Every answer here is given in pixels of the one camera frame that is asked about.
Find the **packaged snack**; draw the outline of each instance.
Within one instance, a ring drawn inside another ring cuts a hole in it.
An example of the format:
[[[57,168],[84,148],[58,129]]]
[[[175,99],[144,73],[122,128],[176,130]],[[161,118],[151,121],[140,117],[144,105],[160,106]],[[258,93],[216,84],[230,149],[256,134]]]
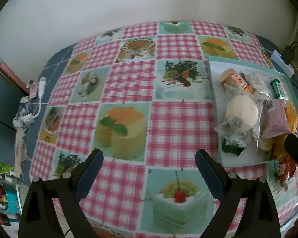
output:
[[[30,87],[30,99],[35,98],[37,96],[37,85],[39,82],[35,82],[35,81],[30,81],[29,82],[29,87]]]
[[[282,134],[291,133],[286,118],[283,100],[269,100],[266,102],[266,105],[266,126],[262,135],[263,139],[270,139]]]
[[[297,164],[288,154],[279,160],[279,180],[282,186],[285,181],[294,176]]]
[[[251,88],[247,85],[245,80],[234,70],[228,69],[224,72],[222,72],[221,75],[217,77],[218,81],[221,82],[222,85],[225,83],[228,86],[238,88],[242,91],[246,91],[250,94],[254,94],[254,92],[251,90]]]
[[[250,86],[250,88],[258,94],[263,94],[265,96],[267,96],[267,98],[270,98],[269,95],[269,89],[266,86],[265,82],[263,81],[263,79],[261,78],[261,76],[257,75],[257,74],[244,74],[245,80],[246,82],[248,82],[248,85]]]
[[[224,86],[229,90],[231,100],[227,104],[223,123],[216,126],[215,131],[226,139],[226,143],[242,149],[251,141],[258,143],[263,100],[240,89],[228,87],[226,83]]]
[[[286,103],[286,101],[289,99],[289,97],[288,97],[287,91],[285,89],[284,83],[278,79],[273,79],[270,82],[270,86],[273,91],[274,98],[275,99],[277,99],[277,98],[283,99],[284,102]]]
[[[297,126],[298,126],[298,114],[294,104],[291,101],[287,101],[285,105],[285,113],[286,113],[286,118],[287,118],[290,131],[292,133],[295,133],[297,131]],[[274,151],[274,155],[278,159],[288,154],[284,148],[286,138],[287,138],[287,135],[280,135],[274,138],[273,151]]]

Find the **tray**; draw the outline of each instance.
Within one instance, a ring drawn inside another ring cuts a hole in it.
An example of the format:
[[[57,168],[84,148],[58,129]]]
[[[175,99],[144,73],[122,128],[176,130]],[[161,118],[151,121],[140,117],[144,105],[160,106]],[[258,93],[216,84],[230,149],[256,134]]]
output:
[[[210,82],[212,86],[212,98],[215,107],[215,120],[218,125],[219,122],[223,122],[226,106],[229,101],[228,96],[225,93],[225,89],[221,86],[220,82],[217,80],[217,76],[227,69],[234,69],[236,72],[243,73],[255,73],[261,75],[266,85],[270,88],[269,79],[276,78],[284,82],[286,90],[289,97],[292,99],[295,108],[298,113],[298,102],[295,93],[291,87],[290,81],[285,74],[278,71],[265,68],[253,63],[248,63],[235,59],[222,58],[217,56],[209,57],[209,72],[210,72]],[[245,165],[255,165],[268,162],[267,152],[263,152],[257,149],[255,145],[247,146],[247,148],[239,155],[236,156],[232,153],[226,153],[222,151],[223,139],[218,136],[218,154],[217,160],[224,167],[232,166],[245,166]]]

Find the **white wall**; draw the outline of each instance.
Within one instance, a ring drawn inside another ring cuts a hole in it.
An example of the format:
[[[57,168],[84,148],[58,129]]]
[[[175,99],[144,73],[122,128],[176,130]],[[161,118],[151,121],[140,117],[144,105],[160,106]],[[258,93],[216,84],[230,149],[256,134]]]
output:
[[[283,48],[295,24],[288,0],[10,0],[0,12],[0,62],[35,79],[58,50],[100,31],[151,20],[244,28]]]

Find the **round bun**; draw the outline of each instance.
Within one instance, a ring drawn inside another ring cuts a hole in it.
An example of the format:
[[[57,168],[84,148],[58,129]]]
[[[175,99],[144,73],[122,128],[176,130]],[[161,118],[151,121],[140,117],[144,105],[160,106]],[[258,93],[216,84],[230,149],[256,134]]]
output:
[[[227,104],[226,118],[231,121],[234,117],[242,119],[241,131],[247,131],[255,126],[258,119],[258,108],[247,95],[238,95]]]

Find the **mint leaf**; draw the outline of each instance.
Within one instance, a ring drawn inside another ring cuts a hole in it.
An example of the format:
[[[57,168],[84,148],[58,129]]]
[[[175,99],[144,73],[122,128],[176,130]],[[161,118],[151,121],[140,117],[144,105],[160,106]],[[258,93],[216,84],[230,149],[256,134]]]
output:
[[[71,61],[71,64],[79,64],[81,61],[74,59],[73,61]]]
[[[223,47],[219,47],[219,46],[214,46],[214,48],[216,48],[217,50],[223,51],[225,52],[225,49]]]
[[[105,127],[112,128],[115,125],[116,121],[117,121],[116,119],[113,119],[110,116],[107,116],[107,117],[103,118],[102,120],[100,120],[99,122]]]
[[[214,47],[214,44],[211,42],[203,42],[203,45],[207,46],[207,47]]]
[[[128,135],[128,130],[124,124],[115,124],[114,125],[114,131],[120,135],[126,137]]]

